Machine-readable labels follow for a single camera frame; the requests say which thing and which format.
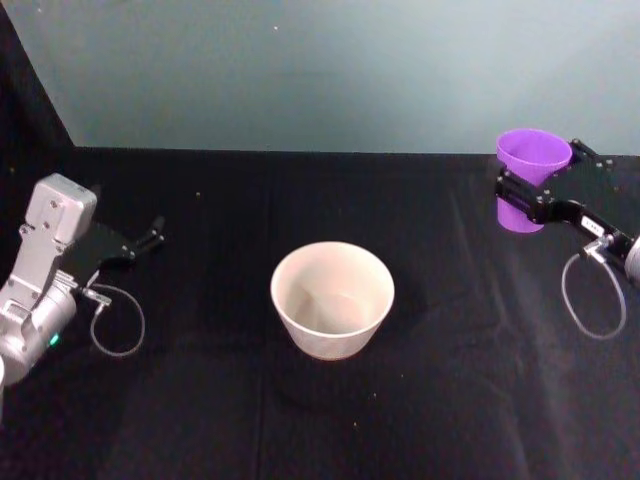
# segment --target white wall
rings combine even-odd
[[[638,0],[3,4],[78,145],[640,153]]]

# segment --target black tablecloth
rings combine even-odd
[[[131,238],[165,215],[166,246],[103,281],[133,293],[144,349],[91,346],[81,308],[5,392],[0,478],[627,479],[640,476],[637,293],[614,341],[583,336],[560,274],[584,240],[495,219],[488,156],[78,149],[4,156],[0,273],[35,182],[101,184],[96,219]],[[634,185],[629,163],[620,180]],[[634,195],[633,189],[627,194]],[[306,243],[361,245],[389,267],[394,307],[336,363],[292,344],[269,298]],[[617,322],[607,277],[578,264],[578,313]],[[98,334],[136,341],[115,296]]]

